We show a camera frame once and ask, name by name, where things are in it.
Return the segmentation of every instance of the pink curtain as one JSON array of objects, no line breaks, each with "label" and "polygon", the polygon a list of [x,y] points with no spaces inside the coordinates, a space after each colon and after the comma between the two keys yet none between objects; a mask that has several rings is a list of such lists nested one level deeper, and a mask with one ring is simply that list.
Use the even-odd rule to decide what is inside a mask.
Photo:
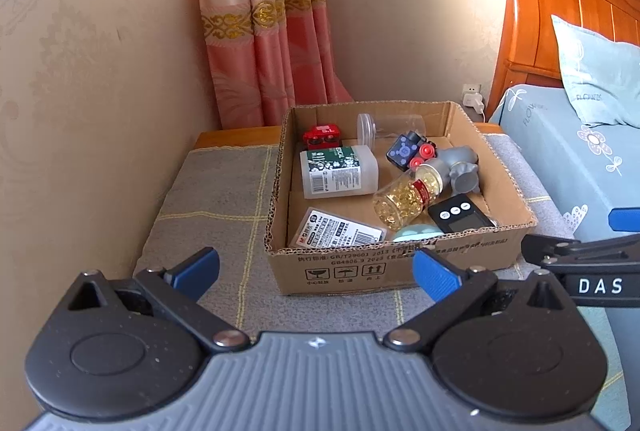
[{"label": "pink curtain", "polygon": [[335,75],[326,0],[200,0],[200,10],[223,128],[351,100]]}]

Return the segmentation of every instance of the headboard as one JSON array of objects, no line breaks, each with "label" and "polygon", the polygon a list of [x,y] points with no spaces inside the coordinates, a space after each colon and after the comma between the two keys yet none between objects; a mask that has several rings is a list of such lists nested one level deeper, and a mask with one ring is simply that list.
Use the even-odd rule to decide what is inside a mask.
[{"label": "headboard", "polygon": [[562,87],[551,14],[613,41],[640,45],[640,0],[507,0],[489,115],[515,84]]}]

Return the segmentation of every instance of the pillow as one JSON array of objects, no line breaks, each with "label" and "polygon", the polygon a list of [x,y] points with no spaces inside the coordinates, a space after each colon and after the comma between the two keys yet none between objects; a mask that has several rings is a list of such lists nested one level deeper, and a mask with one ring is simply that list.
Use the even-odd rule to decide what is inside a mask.
[{"label": "pillow", "polygon": [[582,123],[640,128],[640,48],[551,19],[564,90]]}]

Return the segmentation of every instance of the white star logo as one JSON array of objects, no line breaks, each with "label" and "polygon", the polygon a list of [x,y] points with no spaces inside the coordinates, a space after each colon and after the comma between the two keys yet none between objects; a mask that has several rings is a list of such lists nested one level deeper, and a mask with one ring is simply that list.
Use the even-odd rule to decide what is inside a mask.
[{"label": "white star logo", "polygon": [[322,348],[325,344],[326,344],[326,340],[324,340],[322,337],[314,337],[312,338],[310,341],[306,342],[310,347],[312,348]]}]

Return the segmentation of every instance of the bed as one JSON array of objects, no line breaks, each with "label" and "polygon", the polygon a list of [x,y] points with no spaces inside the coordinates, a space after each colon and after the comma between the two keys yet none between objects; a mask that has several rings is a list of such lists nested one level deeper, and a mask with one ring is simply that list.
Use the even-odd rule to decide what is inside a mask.
[{"label": "bed", "polygon": [[[487,104],[491,122],[516,143],[546,191],[564,214],[575,237],[584,241],[623,236],[609,228],[613,207],[640,205],[640,129],[625,125],[582,125],[562,89],[552,14],[594,30],[612,41],[640,45],[640,0],[507,0],[502,39]],[[619,351],[631,418],[640,429],[640,310],[585,311],[604,339],[610,323]],[[608,411],[619,411],[615,401]]]}]

